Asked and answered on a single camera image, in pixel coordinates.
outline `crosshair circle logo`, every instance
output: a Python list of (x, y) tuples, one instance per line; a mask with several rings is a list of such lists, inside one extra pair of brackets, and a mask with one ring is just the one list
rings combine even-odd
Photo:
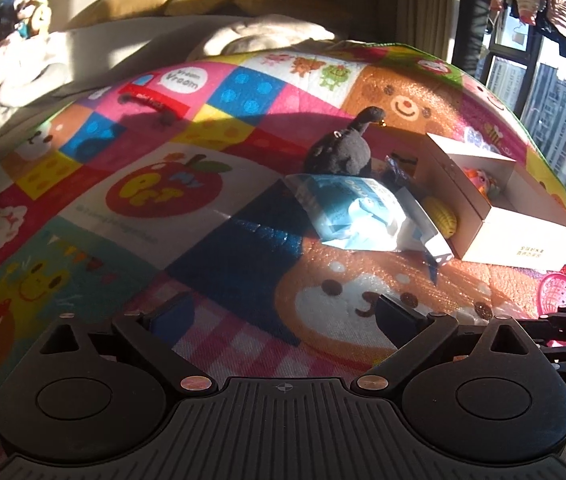
[(293, 386), (290, 383), (280, 383), (276, 386), (276, 389), (286, 394), (289, 390), (293, 389)]

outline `ribbed black surface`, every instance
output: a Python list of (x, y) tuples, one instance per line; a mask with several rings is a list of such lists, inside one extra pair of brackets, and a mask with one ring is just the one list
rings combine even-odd
[(457, 462), (418, 441), (389, 402), (338, 379), (231, 379), (215, 396), (182, 402), (157, 438), (124, 458), (62, 468), (16, 457), (0, 470), (0, 480), (141, 479), (559, 480), (566, 466)]

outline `metal screw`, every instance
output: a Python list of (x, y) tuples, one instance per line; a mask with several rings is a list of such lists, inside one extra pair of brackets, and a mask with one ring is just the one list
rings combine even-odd
[(202, 375), (190, 375), (180, 382), (180, 387), (190, 392), (202, 392), (212, 387), (212, 381)]
[(356, 384), (363, 390), (383, 390), (390, 383), (380, 375), (364, 375), (358, 378)]

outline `wet wipes package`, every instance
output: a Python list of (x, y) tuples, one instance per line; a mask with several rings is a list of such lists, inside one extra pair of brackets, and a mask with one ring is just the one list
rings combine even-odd
[(394, 194), (373, 178), (340, 175), (295, 174), (284, 181), (325, 245), (356, 251), (428, 250), (440, 261), (451, 257), (449, 246), (405, 188)]

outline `green cartoon animal print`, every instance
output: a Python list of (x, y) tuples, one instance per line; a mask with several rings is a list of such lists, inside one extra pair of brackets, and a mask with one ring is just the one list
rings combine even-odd
[(351, 73), (345, 65), (327, 65), (320, 71), (320, 86), (326, 86), (333, 92), (337, 86), (348, 80)]

